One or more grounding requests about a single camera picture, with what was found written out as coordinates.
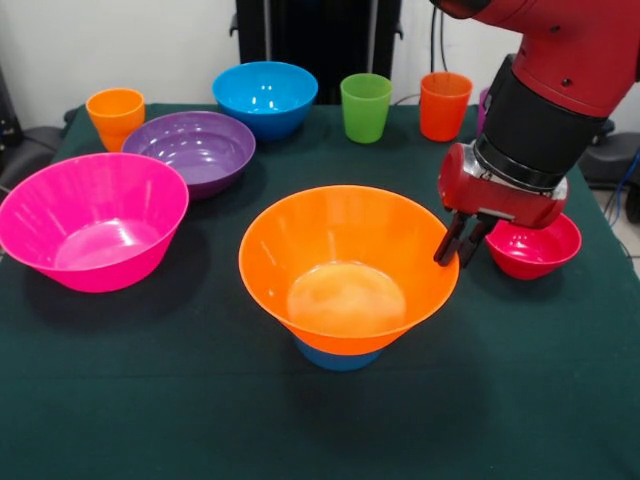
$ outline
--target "table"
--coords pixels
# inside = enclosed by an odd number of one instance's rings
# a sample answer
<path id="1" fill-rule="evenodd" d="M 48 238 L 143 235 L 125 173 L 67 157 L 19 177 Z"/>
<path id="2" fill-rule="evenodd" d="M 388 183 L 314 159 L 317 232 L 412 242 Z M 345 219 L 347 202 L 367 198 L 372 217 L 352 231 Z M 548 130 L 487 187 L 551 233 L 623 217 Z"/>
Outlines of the table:
<path id="1" fill-rule="evenodd" d="M 307 363 L 245 291 L 242 235 L 295 191 L 374 185 L 448 222 L 435 190 L 447 145 L 417 122 L 394 107 L 383 139 L 356 145 L 338 107 L 314 107 L 193 205 L 159 268 L 123 291 L 0 263 L 0 478 L 639 478 L 639 282 L 578 171 L 570 264 L 519 282 L 481 247 L 440 312 L 364 370 Z M 99 150 L 81 110 L 57 159 Z"/>

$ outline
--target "blue bowl under orange bowl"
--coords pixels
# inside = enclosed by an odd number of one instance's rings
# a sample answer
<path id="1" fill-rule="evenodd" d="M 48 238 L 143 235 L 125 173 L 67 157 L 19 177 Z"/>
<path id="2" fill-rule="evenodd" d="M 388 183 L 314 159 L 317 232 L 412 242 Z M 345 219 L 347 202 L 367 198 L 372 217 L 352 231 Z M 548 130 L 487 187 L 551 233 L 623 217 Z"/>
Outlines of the blue bowl under orange bowl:
<path id="1" fill-rule="evenodd" d="M 302 124 L 318 93 L 318 82 L 296 65 L 250 62 L 224 71 L 212 89 L 225 114 L 247 125 L 258 140 L 274 141 Z"/>

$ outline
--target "purple cup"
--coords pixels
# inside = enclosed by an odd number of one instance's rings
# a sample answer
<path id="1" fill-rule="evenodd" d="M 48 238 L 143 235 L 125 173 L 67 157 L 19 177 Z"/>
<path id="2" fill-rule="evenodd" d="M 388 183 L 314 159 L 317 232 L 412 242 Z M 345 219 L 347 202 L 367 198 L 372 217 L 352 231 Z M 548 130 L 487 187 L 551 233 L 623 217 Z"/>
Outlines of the purple cup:
<path id="1" fill-rule="evenodd" d="M 478 102 L 478 123 L 476 125 L 476 137 L 479 137 L 482 133 L 482 127 L 484 127 L 484 120 L 487 118 L 487 110 L 484 108 L 484 102 L 489 95 L 489 89 L 485 88 L 480 92 L 480 101 Z"/>
<path id="2" fill-rule="evenodd" d="M 253 157 L 256 139 L 242 122 L 214 112 L 179 112 L 133 132 L 123 152 L 157 158 L 182 175 L 190 200 L 220 193 Z"/>

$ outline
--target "cable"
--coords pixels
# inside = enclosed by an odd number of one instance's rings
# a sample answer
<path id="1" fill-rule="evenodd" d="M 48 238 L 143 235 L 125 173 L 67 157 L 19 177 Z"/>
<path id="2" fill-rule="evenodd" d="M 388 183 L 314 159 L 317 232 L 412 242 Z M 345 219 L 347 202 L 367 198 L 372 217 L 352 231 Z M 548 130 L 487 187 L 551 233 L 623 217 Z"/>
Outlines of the cable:
<path id="1" fill-rule="evenodd" d="M 613 222 L 611 223 L 611 226 L 613 227 L 616 222 L 620 219 L 620 212 L 622 210 L 622 188 L 624 187 L 624 185 L 627 183 L 627 181 L 629 180 L 629 178 L 631 178 L 631 175 L 633 174 L 633 172 L 635 171 L 636 167 L 638 166 L 638 163 L 640 163 L 640 148 L 638 148 L 638 151 L 636 152 L 635 157 L 633 157 L 633 161 L 631 162 L 631 165 L 629 165 L 629 168 L 627 169 L 627 172 L 624 174 L 624 177 L 622 178 L 622 180 L 620 180 L 620 183 L 618 183 L 618 186 L 616 187 L 616 218 L 613 220 Z"/>
<path id="2" fill-rule="evenodd" d="M 438 13 L 438 7 L 433 6 L 431 12 L 431 73 L 436 69 L 436 14 Z"/>
<path id="3" fill-rule="evenodd" d="M 402 97 L 400 100 L 396 101 L 393 105 L 400 105 L 402 102 L 404 102 L 405 100 L 409 100 L 410 98 L 413 97 L 419 97 L 420 94 L 419 93 L 414 93 L 413 95 L 407 95 L 406 97 Z"/>
<path id="4" fill-rule="evenodd" d="M 442 66 L 445 72 L 448 72 L 447 60 L 444 55 L 444 11 L 440 10 L 440 56 L 442 57 Z"/>
<path id="5" fill-rule="evenodd" d="M 634 260 L 640 258 L 640 255 L 631 255 L 627 246 L 624 243 L 622 243 L 622 240 L 618 239 L 618 243 L 620 244 L 620 247 L 622 248 L 622 251 L 624 252 L 625 257 L 627 257 L 629 260 L 633 262 Z"/>

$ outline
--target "plastic cup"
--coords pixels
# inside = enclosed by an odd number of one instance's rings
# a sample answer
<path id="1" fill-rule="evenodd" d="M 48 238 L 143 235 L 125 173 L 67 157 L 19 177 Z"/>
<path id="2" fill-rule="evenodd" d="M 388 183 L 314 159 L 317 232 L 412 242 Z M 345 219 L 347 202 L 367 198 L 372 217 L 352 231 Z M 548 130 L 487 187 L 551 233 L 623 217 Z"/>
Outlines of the plastic cup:
<path id="1" fill-rule="evenodd" d="M 119 152 L 129 135 L 144 123 L 144 96 L 129 88 L 111 88 L 86 103 L 89 117 L 109 152 Z"/>
<path id="2" fill-rule="evenodd" d="M 456 138 L 467 110 L 473 83 L 464 75 L 436 72 L 420 82 L 420 131 L 429 140 Z"/>
<path id="3" fill-rule="evenodd" d="M 391 81 L 375 73 L 356 73 L 340 83 L 344 131 L 356 143 L 380 140 L 387 123 Z"/>
<path id="4" fill-rule="evenodd" d="M 484 107 L 484 102 L 489 95 L 489 89 L 485 88 L 480 92 L 480 101 L 478 102 L 478 120 L 476 123 L 476 137 L 479 137 L 484 127 L 484 121 L 487 118 L 487 109 Z"/>

